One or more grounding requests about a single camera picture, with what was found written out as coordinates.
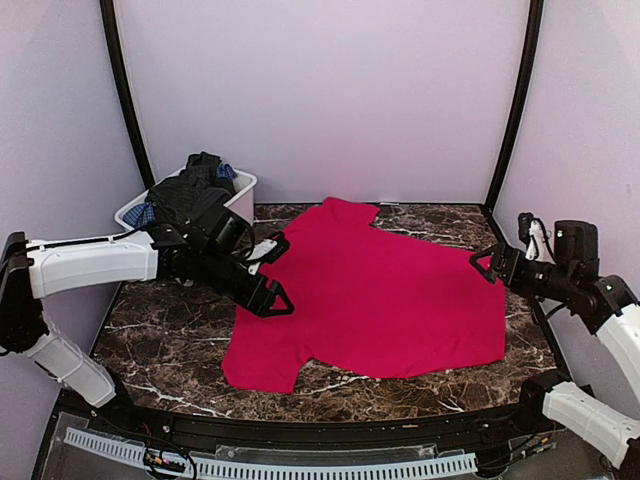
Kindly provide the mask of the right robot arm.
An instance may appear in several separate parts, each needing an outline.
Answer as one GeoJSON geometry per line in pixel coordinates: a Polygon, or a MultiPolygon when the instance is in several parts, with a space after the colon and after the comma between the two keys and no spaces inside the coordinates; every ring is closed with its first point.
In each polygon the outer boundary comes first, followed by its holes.
{"type": "MultiPolygon", "coordinates": [[[[596,349],[614,369],[627,394],[639,393],[639,299],[619,276],[599,273],[594,246],[555,246],[550,262],[529,259],[507,244],[472,255],[471,265],[489,282],[500,281],[523,298],[553,300],[584,327],[584,345],[596,349]]],[[[521,434],[544,422],[567,428],[597,450],[616,470],[639,461],[639,419],[610,394],[589,393],[587,379],[570,355],[567,373],[558,370],[527,380],[510,424],[521,434]]]]}

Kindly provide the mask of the red t-shirt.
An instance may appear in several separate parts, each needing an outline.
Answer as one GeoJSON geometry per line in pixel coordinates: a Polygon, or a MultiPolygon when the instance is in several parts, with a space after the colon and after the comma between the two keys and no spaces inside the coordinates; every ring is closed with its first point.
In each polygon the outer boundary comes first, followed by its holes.
{"type": "Polygon", "coordinates": [[[377,229],[377,215],[328,198],[286,227],[289,250],[261,272],[294,310],[238,310],[222,363],[231,386],[290,394],[310,360],[381,379],[502,360],[504,288],[467,251],[377,229]]]}

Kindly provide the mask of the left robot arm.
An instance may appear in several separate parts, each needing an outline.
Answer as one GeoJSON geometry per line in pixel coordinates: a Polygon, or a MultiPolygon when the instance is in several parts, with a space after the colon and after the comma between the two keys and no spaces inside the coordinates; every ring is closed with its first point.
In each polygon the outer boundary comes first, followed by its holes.
{"type": "Polygon", "coordinates": [[[44,314],[42,301],[69,290],[164,278],[202,282],[260,317],[290,315],[294,305],[283,286],[261,274],[289,248],[283,233],[238,252],[250,227],[228,223],[181,233],[170,224],[122,234],[60,242],[29,241],[12,233],[1,256],[1,352],[22,354],[56,381],[101,409],[120,436],[141,427],[124,386],[92,360],[44,314]]]}

